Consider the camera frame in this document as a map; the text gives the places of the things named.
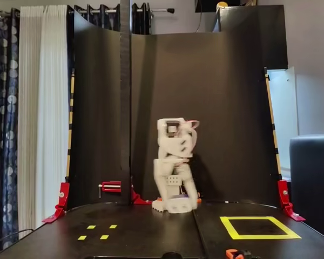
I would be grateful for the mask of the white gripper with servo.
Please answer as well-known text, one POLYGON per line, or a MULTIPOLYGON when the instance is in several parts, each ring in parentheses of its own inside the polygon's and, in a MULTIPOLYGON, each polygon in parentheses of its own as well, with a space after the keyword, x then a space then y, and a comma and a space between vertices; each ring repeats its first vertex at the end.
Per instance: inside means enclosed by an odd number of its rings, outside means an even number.
MULTIPOLYGON (((176 168, 178 174, 190 174, 188 159, 154 159, 154 177, 161 200, 154 201, 154 208, 172 208, 172 200, 168 198, 167 177, 176 168)), ((184 187, 188 197, 192 200, 198 198, 193 177, 184 180, 184 187)))

